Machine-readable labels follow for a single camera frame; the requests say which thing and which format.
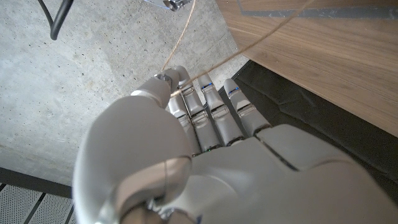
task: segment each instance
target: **wooden surface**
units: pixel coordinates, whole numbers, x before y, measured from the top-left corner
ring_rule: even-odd
[[[307,0],[239,0],[243,10],[268,11],[298,9]],[[353,6],[398,6],[397,0],[316,0],[309,8],[353,7]]]
[[[284,19],[216,2],[240,48]],[[397,20],[295,18],[244,55],[398,136]]]

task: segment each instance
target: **perforated metal grate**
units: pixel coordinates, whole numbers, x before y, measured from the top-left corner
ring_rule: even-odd
[[[41,192],[6,185],[0,192],[0,223],[24,223]]]
[[[29,224],[64,224],[71,208],[70,198],[47,194]]]
[[[77,224],[77,219],[76,219],[76,213],[75,211],[73,211],[72,216],[69,219],[69,223],[68,224]]]

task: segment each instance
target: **white robotic hand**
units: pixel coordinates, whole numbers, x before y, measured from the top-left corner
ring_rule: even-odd
[[[337,148],[289,125],[272,128],[231,79],[224,88],[244,130],[208,75],[199,84],[210,113],[192,85],[170,98],[188,80],[183,67],[163,71],[95,120],[73,177],[79,223],[398,219],[388,196]]]

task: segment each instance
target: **black cable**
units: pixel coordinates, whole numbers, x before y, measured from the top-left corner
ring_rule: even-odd
[[[67,17],[67,14],[69,12],[70,7],[72,6],[73,0],[63,0],[61,3],[61,7],[58,10],[57,15],[55,16],[54,21],[51,18],[51,14],[47,7],[45,6],[43,0],[38,0],[40,6],[42,6],[42,9],[44,11],[44,14],[49,21],[50,24],[50,37],[53,40],[56,40],[58,37],[58,33],[60,32],[61,26]]]

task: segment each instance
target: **thread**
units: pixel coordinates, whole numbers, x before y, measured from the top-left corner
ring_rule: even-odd
[[[194,80],[196,80],[197,78],[201,77],[204,74],[207,74],[211,71],[213,71],[214,69],[220,67],[222,64],[226,63],[227,61],[231,60],[232,58],[238,56],[239,54],[249,50],[250,48],[252,48],[253,46],[255,46],[256,44],[258,44],[259,42],[263,41],[265,38],[269,37],[270,35],[272,35],[273,33],[275,33],[276,31],[278,31],[281,27],[283,27],[284,25],[286,25],[286,23],[288,23],[289,21],[291,21],[293,18],[295,18],[297,15],[299,15],[307,6],[309,6],[311,3],[313,3],[315,0],[308,0],[300,9],[297,9],[295,12],[293,12],[288,18],[284,19],[280,24],[278,24],[276,27],[274,27],[271,31],[269,31],[268,33],[264,34],[263,36],[261,36],[260,38],[258,38],[256,41],[254,41],[253,43],[249,44],[248,46],[244,47],[243,49],[237,51],[236,53],[232,54],[231,56],[227,57],[226,59],[224,59],[222,62],[217,63],[216,65],[212,66],[211,68],[209,68],[208,70],[205,70],[204,72],[199,73],[198,75],[195,75],[194,77],[192,77],[191,79],[189,79],[188,82],[186,82],[184,85],[181,86],[181,88],[175,92],[173,92],[171,94],[171,96],[177,96],[178,94],[180,94],[182,92],[182,90],[189,84],[191,84]]]
[[[188,27],[188,24],[189,24],[189,22],[191,21],[192,13],[193,13],[193,10],[194,10],[194,8],[195,8],[196,3],[197,3],[197,0],[193,0],[191,12],[189,13],[189,16],[188,16],[188,19],[187,19],[187,23],[185,24],[185,27],[184,27],[184,29],[182,30],[182,33],[181,33],[181,35],[180,35],[180,38],[178,38],[177,43],[174,45],[174,48],[173,48],[173,50],[171,51],[171,53],[170,53],[169,57],[167,58],[166,62],[164,63],[164,65],[163,65],[161,71],[163,71],[163,70],[166,68],[166,66],[167,66],[167,64],[169,63],[170,59],[173,57],[173,55],[174,55],[174,53],[175,53],[175,50],[176,50],[177,47],[180,45],[181,40],[182,40],[182,37],[184,36],[185,31],[186,31],[186,29],[187,29],[187,27]]]

